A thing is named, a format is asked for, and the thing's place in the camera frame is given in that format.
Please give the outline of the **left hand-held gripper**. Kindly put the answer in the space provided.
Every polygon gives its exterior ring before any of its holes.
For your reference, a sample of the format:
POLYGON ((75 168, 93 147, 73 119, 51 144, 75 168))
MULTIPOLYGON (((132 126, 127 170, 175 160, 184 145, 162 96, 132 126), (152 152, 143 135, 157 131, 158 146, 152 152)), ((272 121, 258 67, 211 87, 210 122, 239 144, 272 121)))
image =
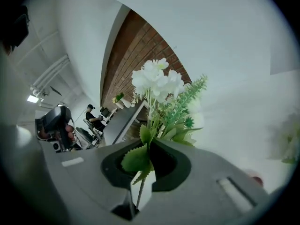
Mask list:
POLYGON ((66 106, 57 106, 41 118, 35 119, 36 136, 41 141, 57 144, 61 152, 71 151, 76 145, 76 140, 71 142, 65 130, 70 121, 72 121, 70 109, 66 106))

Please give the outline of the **person's right hand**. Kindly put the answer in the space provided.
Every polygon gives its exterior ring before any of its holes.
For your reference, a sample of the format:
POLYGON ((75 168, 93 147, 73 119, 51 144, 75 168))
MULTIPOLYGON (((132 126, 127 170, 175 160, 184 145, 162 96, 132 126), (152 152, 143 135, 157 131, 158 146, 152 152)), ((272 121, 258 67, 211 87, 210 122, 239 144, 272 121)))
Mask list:
POLYGON ((263 187, 263 180, 261 178, 261 175, 254 171, 254 170, 251 170, 251 169, 248 169, 246 170, 246 174, 252 178, 253 180, 255 180, 261 187, 263 187))

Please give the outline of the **person's left hand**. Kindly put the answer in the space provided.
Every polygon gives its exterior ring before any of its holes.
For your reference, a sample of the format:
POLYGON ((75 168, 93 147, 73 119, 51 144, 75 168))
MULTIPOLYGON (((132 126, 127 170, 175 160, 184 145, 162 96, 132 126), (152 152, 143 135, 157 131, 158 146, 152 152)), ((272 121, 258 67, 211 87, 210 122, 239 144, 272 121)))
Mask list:
POLYGON ((71 125, 66 125, 65 130, 67 131, 67 135, 71 142, 75 142, 75 134, 74 134, 74 127, 71 125))

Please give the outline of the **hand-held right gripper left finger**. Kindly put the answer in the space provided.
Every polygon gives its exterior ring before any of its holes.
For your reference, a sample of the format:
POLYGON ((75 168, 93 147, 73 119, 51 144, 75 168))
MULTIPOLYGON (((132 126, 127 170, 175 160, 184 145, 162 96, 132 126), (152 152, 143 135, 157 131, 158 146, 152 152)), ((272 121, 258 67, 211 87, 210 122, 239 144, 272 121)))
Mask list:
POLYGON ((56 153, 40 141, 46 167, 46 183, 55 204, 48 209, 58 225, 142 225, 134 209, 132 177, 119 168, 119 161, 137 140, 99 149, 56 153))

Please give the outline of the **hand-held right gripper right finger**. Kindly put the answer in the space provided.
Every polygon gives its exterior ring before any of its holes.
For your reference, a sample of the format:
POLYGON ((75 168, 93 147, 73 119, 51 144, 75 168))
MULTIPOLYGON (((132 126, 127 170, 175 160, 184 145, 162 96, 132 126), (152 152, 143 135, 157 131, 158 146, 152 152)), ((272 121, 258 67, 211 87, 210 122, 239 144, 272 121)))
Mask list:
POLYGON ((269 195, 245 172, 206 150, 154 140, 157 180, 139 225, 253 225, 269 195))

